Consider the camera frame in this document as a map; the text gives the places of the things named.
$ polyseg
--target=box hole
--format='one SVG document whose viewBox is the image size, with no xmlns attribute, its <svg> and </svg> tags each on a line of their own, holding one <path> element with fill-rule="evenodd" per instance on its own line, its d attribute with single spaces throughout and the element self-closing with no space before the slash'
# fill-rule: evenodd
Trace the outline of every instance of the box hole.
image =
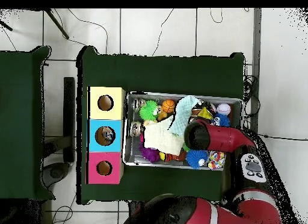
<svg viewBox="0 0 308 224">
<path fill-rule="evenodd" d="M 116 134 L 110 126 L 101 126 L 95 132 L 95 140 L 99 145 L 108 146 L 113 143 Z"/>
<path fill-rule="evenodd" d="M 96 171 L 100 175 L 110 175 L 112 172 L 112 165 L 108 161 L 101 161 L 100 163 L 97 164 L 96 166 Z"/>
<path fill-rule="evenodd" d="M 109 95 L 100 96 L 97 100 L 97 106 L 102 111 L 109 111 L 113 108 L 113 99 Z"/>
</svg>

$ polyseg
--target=white ball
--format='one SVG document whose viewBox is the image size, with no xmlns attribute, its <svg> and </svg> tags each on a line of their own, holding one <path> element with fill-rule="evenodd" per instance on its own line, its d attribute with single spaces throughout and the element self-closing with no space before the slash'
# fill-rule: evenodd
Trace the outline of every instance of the white ball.
<svg viewBox="0 0 308 224">
<path fill-rule="evenodd" d="M 220 104 L 217 107 L 217 113 L 223 114 L 223 115 L 229 115 L 231 112 L 231 107 L 229 104 Z"/>
</svg>

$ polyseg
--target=green spiky ball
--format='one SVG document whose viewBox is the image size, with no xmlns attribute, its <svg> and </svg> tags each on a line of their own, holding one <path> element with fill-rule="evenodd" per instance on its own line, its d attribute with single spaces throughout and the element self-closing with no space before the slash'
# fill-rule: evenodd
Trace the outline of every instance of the green spiky ball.
<svg viewBox="0 0 308 224">
<path fill-rule="evenodd" d="M 153 114 L 153 111 L 157 108 L 157 103 L 153 100 L 146 102 L 146 105 L 140 109 L 140 117 L 143 120 L 156 120 L 157 115 Z"/>
</svg>

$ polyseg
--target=yellow box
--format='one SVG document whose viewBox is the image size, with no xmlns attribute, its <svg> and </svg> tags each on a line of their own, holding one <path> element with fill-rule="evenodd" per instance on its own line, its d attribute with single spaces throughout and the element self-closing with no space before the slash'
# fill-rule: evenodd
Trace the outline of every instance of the yellow box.
<svg viewBox="0 0 308 224">
<path fill-rule="evenodd" d="M 121 87 L 88 87 L 88 89 L 90 89 L 91 119 L 123 119 L 125 91 Z M 110 110 L 101 110 L 99 108 L 99 105 L 102 106 L 99 102 L 104 100 L 111 101 L 112 108 L 110 108 Z"/>
</svg>

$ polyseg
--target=blue box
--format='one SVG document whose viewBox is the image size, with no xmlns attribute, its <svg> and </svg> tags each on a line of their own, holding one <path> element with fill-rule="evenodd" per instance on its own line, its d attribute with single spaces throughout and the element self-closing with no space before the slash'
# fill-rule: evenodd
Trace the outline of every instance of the blue box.
<svg viewBox="0 0 308 224">
<path fill-rule="evenodd" d="M 97 143 L 95 133 L 101 126 L 108 126 L 114 130 L 115 139 L 107 146 Z M 92 120 L 90 119 L 89 152 L 121 152 L 122 148 L 122 121 L 121 120 Z"/>
</svg>

